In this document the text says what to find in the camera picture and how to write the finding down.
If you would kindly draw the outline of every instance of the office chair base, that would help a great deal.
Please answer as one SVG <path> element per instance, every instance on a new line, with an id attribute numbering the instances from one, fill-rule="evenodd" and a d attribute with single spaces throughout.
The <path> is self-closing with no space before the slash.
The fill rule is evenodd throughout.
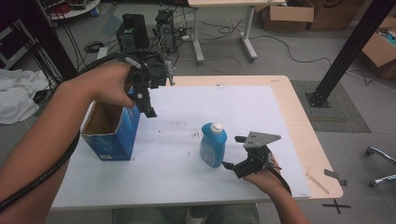
<path id="1" fill-rule="evenodd" d="M 366 155 L 371 156 L 373 154 L 378 154 L 379 156 L 384 158 L 386 161 L 389 161 L 393 165 L 396 166 L 396 160 L 394 160 L 391 156 L 389 156 L 385 152 L 381 151 L 380 149 L 378 149 L 376 147 L 367 147 Z M 372 181 L 370 181 L 370 187 L 376 187 L 380 184 L 388 183 L 391 181 L 396 181 L 396 175 L 389 175 L 389 176 L 385 176 L 383 178 L 372 180 Z"/>

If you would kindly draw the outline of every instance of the blue bottle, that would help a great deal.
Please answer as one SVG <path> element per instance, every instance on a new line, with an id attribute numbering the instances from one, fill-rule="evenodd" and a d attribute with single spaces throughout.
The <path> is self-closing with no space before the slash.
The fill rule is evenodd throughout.
<path id="1" fill-rule="evenodd" d="M 218 168 L 224 158 L 227 133 L 220 123 L 207 123 L 202 127 L 201 157 L 211 167 Z"/>

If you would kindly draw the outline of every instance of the pants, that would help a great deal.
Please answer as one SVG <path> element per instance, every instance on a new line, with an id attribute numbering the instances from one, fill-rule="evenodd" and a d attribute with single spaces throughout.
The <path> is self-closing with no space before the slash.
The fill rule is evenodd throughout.
<path id="1" fill-rule="evenodd" d="M 260 224 L 255 203 L 203 208 L 205 224 Z M 114 209 L 113 224 L 184 224 L 186 211 L 187 207 Z"/>

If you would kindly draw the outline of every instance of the white bottle cap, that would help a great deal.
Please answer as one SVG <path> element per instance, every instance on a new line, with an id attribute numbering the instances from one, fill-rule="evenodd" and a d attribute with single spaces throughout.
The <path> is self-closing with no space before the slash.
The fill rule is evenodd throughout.
<path id="1" fill-rule="evenodd" d="M 220 123 L 213 122 L 212 125 L 210 125 L 210 130 L 212 130 L 212 133 L 215 134 L 221 133 L 222 125 Z"/>

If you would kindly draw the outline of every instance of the table leg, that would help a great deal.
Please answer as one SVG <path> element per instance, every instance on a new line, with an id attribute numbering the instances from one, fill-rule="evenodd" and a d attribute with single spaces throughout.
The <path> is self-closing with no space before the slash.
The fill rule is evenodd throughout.
<path id="1" fill-rule="evenodd" d="M 251 61 L 258 58 L 256 51 L 254 50 L 253 46 L 251 46 L 250 40 L 248 39 L 248 34 L 250 32 L 250 27 L 251 27 L 251 21 L 253 20 L 253 14 L 254 14 L 254 7 L 249 7 L 247 10 L 247 25 L 245 27 L 245 32 L 241 33 L 242 42 L 247 48 Z"/>
<path id="2" fill-rule="evenodd" d="M 198 17 L 199 17 L 198 7 L 196 7 L 194 9 L 194 35 L 192 37 L 192 44 L 194 45 L 197 63 L 200 64 L 204 62 L 204 54 L 202 53 L 201 44 L 199 43 L 199 38 L 198 38 L 198 20 L 199 20 Z"/>

